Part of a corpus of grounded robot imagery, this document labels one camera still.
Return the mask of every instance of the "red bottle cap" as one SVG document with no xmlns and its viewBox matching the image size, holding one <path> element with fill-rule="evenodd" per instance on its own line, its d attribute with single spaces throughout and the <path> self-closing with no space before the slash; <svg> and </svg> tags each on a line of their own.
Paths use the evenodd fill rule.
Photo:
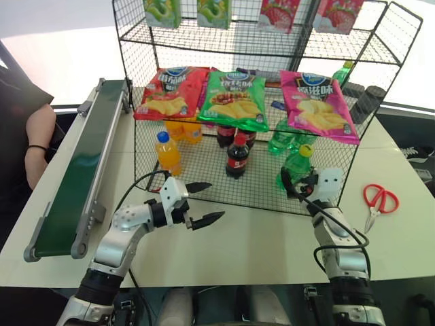
<svg viewBox="0 0 435 326">
<path fill-rule="evenodd" d="M 237 133 L 236 137 L 234 138 L 234 144 L 237 146 L 243 146 L 246 144 L 246 136 L 241 133 Z"/>
</svg>

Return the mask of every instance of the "black wristband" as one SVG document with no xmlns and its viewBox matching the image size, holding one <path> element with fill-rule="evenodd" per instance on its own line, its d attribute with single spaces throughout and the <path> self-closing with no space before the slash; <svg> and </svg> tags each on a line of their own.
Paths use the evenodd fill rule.
<svg viewBox="0 0 435 326">
<path fill-rule="evenodd" d="M 44 151 L 47 151 L 47 150 L 48 150 L 48 148 L 45 148 L 44 146 L 39 146 L 39 145 L 29 145 L 29 146 L 27 146 L 27 149 L 29 149 L 29 148 L 31 148 L 31 147 L 40 148 L 40 149 L 43 149 Z"/>
</svg>

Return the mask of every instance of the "orange soda bottle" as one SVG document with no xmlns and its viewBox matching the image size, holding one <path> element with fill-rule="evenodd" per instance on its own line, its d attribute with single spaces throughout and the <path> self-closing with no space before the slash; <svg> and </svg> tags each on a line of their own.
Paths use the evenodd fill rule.
<svg viewBox="0 0 435 326">
<path fill-rule="evenodd" d="M 179 175 L 181 173 L 181 157 L 177 143 L 169 138 L 166 131 L 160 131 L 157 134 L 157 139 L 156 152 L 162 169 L 169 170 L 173 175 Z"/>
<path fill-rule="evenodd" d="M 196 122 L 196 117 L 190 117 L 183 120 L 189 121 L 183 123 L 184 136 L 186 140 L 191 144 L 199 143 L 201 139 L 203 139 L 203 125 Z"/>
<path fill-rule="evenodd" d="M 180 141 L 184 138 L 183 123 L 180 121 L 168 120 L 164 122 L 169 136 L 174 141 Z"/>
</svg>

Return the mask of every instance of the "green soda bottle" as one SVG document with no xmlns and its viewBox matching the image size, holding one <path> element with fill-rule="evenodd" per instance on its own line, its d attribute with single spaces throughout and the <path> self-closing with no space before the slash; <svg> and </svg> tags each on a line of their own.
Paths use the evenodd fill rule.
<svg viewBox="0 0 435 326">
<path fill-rule="evenodd" d="M 309 175 L 311 171 L 310 157 L 313 155 L 313 152 L 314 149 L 310 144 L 304 144 L 300 146 L 298 153 L 290 154 L 285 159 L 283 167 L 289 170 L 293 185 L 296 185 L 299 180 Z M 285 189 L 281 180 L 281 171 L 277 175 L 277 185 L 281 189 Z"/>
<path fill-rule="evenodd" d="M 343 67 L 340 68 L 340 70 L 336 71 L 334 75 L 332 75 L 332 78 L 337 79 L 340 86 L 342 86 L 347 75 L 351 72 L 352 66 L 353 66 L 353 62 L 346 61 Z"/>
<path fill-rule="evenodd" d="M 287 119 L 278 122 L 276 131 L 273 132 L 272 139 L 267 144 L 268 152 L 274 155 L 283 153 L 298 136 L 293 132 L 298 131 L 288 125 Z"/>
<path fill-rule="evenodd" d="M 289 147 L 290 154 L 296 154 L 299 152 L 299 148 L 303 144 L 312 145 L 318 138 L 316 134 L 296 134 L 296 137 L 292 140 Z"/>
</svg>

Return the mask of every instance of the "person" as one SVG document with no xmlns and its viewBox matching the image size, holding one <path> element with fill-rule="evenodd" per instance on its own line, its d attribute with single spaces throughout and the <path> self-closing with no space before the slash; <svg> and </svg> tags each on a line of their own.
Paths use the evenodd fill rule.
<svg viewBox="0 0 435 326">
<path fill-rule="evenodd" d="M 0 65 L 0 251 L 47 167 L 53 96 Z"/>
</svg>

